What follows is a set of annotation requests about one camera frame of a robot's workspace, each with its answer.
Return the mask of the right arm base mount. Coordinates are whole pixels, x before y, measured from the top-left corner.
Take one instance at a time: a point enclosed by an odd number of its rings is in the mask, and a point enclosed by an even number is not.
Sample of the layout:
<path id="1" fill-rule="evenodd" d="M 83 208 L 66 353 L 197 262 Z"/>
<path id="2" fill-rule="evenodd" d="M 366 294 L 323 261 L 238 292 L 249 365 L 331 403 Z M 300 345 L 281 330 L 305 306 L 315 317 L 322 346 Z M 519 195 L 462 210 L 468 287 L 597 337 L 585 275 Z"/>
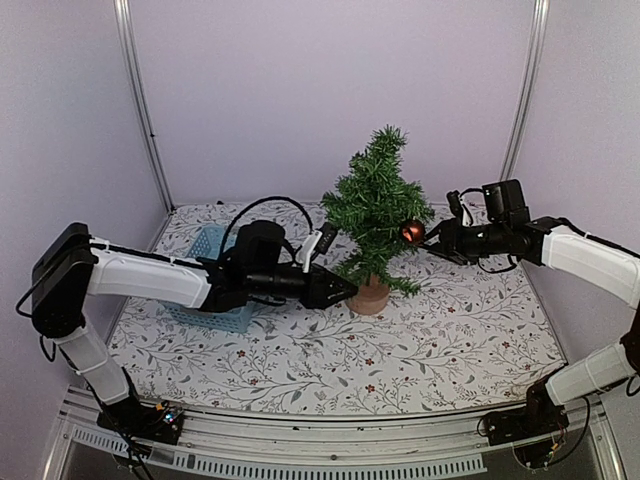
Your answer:
<path id="1" fill-rule="evenodd" d="M 487 438 L 490 446 L 547 435 L 546 440 L 515 448 L 516 460 L 529 469 L 552 464 L 569 427 L 565 408 L 555 405 L 546 390 L 549 378 L 547 375 L 527 388 L 523 407 L 488 412 L 476 427 L 477 433 Z"/>

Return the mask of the small green christmas tree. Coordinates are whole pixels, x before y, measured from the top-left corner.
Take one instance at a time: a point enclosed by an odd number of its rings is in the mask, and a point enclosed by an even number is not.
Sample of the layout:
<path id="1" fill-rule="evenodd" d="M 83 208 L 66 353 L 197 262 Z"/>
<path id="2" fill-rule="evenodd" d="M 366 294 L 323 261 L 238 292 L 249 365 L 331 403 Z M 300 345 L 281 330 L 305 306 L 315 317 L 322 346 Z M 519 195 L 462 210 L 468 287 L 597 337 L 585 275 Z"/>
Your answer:
<path id="1" fill-rule="evenodd" d="M 394 276 L 391 260 L 414 248 L 402 239 L 401 224 L 423 223 L 434 218 L 418 182 L 401 176 L 402 151 L 408 134 L 387 125 L 372 132 L 363 150 L 349 161 L 349 172 L 338 177 L 335 187 L 323 194 L 326 219 L 354 243 L 355 249 L 341 260 L 335 272 L 356 285 L 378 280 L 405 297 L 414 296 L 420 285 L 408 277 Z"/>

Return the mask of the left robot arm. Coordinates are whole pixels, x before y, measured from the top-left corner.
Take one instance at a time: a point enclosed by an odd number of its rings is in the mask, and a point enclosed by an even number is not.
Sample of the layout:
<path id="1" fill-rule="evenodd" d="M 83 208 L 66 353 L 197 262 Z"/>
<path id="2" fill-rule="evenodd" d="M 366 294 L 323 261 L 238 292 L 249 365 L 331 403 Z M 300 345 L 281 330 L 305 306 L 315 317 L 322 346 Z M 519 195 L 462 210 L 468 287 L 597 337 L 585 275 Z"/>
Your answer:
<path id="1" fill-rule="evenodd" d="M 242 226 L 234 245 L 215 259 L 184 260 L 151 254 L 90 235 L 73 223 L 32 270 L 32 285 L 16 311 L 52 340 L 76 372 L 110 407 L 111 419 L 128 434 L 148 426 L 124 370 L 84 316 L 87 296 L 139 297 L 204 313 L 224 313 L 260 296 L 292 298 L 307 309 L 326 309 L 353 297 L 357 287 L 314 263 L 334 239 L 331 228 L 313 231 L 292 261 L 280 262 L 290 246 L 284 229 L 271 221 Z"/>

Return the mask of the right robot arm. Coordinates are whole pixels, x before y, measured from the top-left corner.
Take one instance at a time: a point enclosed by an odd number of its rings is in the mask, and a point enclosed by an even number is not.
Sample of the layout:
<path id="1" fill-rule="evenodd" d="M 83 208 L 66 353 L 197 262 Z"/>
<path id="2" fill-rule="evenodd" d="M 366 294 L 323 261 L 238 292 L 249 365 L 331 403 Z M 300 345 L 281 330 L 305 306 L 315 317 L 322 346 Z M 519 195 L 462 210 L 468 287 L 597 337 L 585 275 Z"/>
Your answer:
<path id="1" fill-rule="evenodd" d="M 529 262 L 571 274 L 639 307 L 639 256 L 617 244 L 580 230 L 564 217 L 534 219 L 516 179 L 478 188 L 484 198 L 487 223 L 473 223 L 462 204 L 462 193 L 451 191 L 452 213 L 428 233 L 413 235 L 417 245 L 459 265 L 472 265 L 492 255 L 505 255 L 511 264 Z M 639 373 L 639 323 L 634 321 L 621 339 L 585 359 L 550 375 L 532 387 L 532 401 L 517 415 L 517 427 L 537 436 L 552 424 L 555 406 L 619 384 Z"/>

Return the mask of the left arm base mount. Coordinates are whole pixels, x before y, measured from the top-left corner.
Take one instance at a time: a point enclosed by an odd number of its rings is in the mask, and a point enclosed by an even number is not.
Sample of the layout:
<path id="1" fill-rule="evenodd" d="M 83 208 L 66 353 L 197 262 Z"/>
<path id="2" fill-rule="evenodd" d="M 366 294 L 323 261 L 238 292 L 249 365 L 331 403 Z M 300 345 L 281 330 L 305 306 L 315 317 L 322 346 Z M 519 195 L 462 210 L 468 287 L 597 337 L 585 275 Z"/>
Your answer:
<path id="1" fill-rule="evenodd" d="M 114 404 L 105 404 L 92 390 L 100 407 L 97 425 L 127 438 L 139 438 L 169 445 L 177 445 L 184 424 L 184 410 L 169 401 L 155 406 L 141 402 L 127 372 L 127 396 Z"/>

